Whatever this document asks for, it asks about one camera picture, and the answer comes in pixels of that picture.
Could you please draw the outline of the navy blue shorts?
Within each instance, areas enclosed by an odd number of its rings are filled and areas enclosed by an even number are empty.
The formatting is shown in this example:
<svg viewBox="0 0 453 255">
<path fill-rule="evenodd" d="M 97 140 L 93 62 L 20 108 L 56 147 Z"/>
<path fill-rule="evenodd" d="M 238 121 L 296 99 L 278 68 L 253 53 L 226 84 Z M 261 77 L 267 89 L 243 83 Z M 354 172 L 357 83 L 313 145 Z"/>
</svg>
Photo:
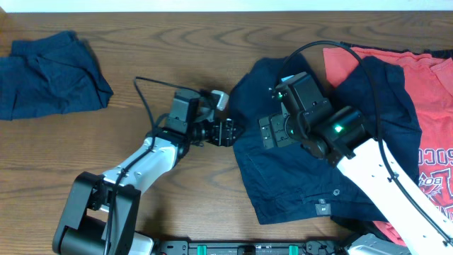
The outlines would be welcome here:
<svg viewBox="0 0 453 255">
<path fill-rule="evenodd" d="M 339 170 L 312 157 L 299 144 L 266 149 L 258 121 L 280 111 L 272 98 L 277 73 L 309 72 L 302 56 L 288 67 L 281 59 L 258 60 L 233 88 L 229 113 L 245 127 L 235 142 L 234 154 L 248 197 L 262 225 L 321 216 L 321 204 L 329 215 L 363 221 L 381 221 L 383 215 L 372 201 Z M 373 120 L 382 118 L 387 147 L 412 181 L 419 178 L 418 149 L 422 130 L 415 106 L 405 89 L 400 66 L 376 57 L 364 58 L 333 92 L 337 106 L 353 106 Z"/>
</svg>

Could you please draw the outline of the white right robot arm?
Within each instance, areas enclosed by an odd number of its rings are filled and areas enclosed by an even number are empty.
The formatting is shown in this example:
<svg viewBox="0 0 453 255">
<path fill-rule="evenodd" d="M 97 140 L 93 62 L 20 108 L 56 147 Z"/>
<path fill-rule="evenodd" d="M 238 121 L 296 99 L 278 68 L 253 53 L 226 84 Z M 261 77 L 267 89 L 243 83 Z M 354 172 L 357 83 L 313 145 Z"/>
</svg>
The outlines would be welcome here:
<svg viewBox="0 0 453 255">
<path fill-rule="evenodd" d="M 405 243 L 366 234 L 346 245 L 345 254 L 452 253 L 452 222 L 407 176 L 359 110 L 334 110 L 306 72 L 281 79 L 271 92 L 282 111 L 259 120 L 265 148 L 298 142 L 326 160 L 369 197 Z"/>
</svg>

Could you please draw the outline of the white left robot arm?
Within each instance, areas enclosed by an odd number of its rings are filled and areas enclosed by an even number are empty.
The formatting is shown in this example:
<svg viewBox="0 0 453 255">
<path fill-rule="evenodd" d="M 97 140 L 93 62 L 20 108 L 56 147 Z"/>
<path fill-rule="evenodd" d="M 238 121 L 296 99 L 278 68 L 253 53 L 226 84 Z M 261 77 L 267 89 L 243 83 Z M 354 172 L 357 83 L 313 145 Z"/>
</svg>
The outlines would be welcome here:
<svg viewBox="0 0 453 255">
<path fill-rule="evenodd" d="M 57 226 L 53 252 L 152 254 L 154 240 L 135 230 L 140 199 L 190 146 L 207 142 L 230 147 L 235 143 L 242 128 L 216 115 L 228 101 L 223 91 L 178 89 L 170 113 L 156 120 L 136 152 L 100 175 L 79 174 Z"/>
</svg>

